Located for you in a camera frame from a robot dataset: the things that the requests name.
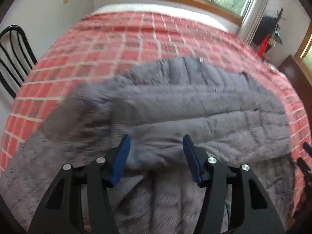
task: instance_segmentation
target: curtain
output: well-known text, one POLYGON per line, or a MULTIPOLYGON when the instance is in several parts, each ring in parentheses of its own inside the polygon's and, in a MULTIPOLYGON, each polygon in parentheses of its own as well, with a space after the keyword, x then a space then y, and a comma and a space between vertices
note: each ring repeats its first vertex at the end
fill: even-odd
POLYGON ((258 29, 268 1, 269 0, 252 0, 251 6, 249 6, 247 10, 243 23, 238 30, 238 36, 248 45, 252 42, 255 32, 258 29))

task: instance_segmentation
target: white bed sheet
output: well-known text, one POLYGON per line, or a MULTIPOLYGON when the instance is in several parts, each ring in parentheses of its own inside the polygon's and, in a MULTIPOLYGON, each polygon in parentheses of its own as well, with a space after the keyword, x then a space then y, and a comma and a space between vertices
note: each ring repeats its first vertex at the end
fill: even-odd
POLYGON ((206 25, 213 26, 215 28, 221 29, 228 32, 221 23, 216 19, 209 17, 208 15, 200 14, 193 11, 188 11, 184 9, 174 8, 165 5, 158 4, 140 4, 140 3, 126 3, 126 4, 111 4, 106 5, 98 10, 94 11, 93 14, 103 13, 103 12, 115 12, 115 11, 149 11, 158 12, 166 15, 171 15, 179 18, 186 18, 194 21, 201 22, 206 25))

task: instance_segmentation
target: chair backrest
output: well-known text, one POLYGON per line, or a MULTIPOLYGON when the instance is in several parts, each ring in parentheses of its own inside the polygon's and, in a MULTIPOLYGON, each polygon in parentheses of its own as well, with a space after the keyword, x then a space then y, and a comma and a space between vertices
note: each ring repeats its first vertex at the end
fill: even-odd
POLYGON ((28 76, 28 71, 30 71, 36 63, 37 60, 29 46, 25 32, 20 26, 9 26, 0 33, 0 66, 2 65, 5 68, 6 73, 5 75, 4 71, 0 71, 0 82, 13 98, 16 98, 16 89, 21 87, 28 76), (9 36, 10 50, 1 43, 1 39, 4 39, 3 37, 7 34, 9 36), (16 37, 17 43, 13 43, 14 36, 16 37))

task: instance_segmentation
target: red plaid bedspread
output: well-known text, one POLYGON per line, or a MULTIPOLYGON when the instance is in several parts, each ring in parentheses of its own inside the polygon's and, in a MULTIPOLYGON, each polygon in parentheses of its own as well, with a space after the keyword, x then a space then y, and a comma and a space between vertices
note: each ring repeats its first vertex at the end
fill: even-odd
MULTIPOLYGON (((264 63, 233 34, 195 21, 149 12, 105 13, 85 17, 47 51, 19 91, 7 119, 0 173, 42 120, 78 83, 108 79, 144 61, 199 55, 224 69, 245 71, 284 104, 291 129, 292 156, 311 166, 302 143, 311 143, 303 104, 286 77, 264 63)), ((294 208, 304 187, 296 170, 294 208)))

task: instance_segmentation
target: silver screw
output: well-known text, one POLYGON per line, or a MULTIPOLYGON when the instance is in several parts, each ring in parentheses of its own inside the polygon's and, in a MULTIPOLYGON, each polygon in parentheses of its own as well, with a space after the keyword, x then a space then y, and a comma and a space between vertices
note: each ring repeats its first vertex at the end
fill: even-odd
POLYGON ((208 158, 208 162, 214 164, 216 163, 216 158, 210 157, 208 158))
POLYGON ((70 163, 67 163, 67 164, 63 165, 63 170, 68 171, 70 169, 71 169, 71 164, 70 163))
POLYGON ((247 164, 243 164, 243 165, 241 166, 241 168, 242 168, 244 171, 249 171, 249 170, 250 170, 250 167, 249 167, 249 165, 247 165, 247 164))
POLYGON ((105 163, 106 159, 104 157, 99 157, 96 159, 97 163, 105 163))

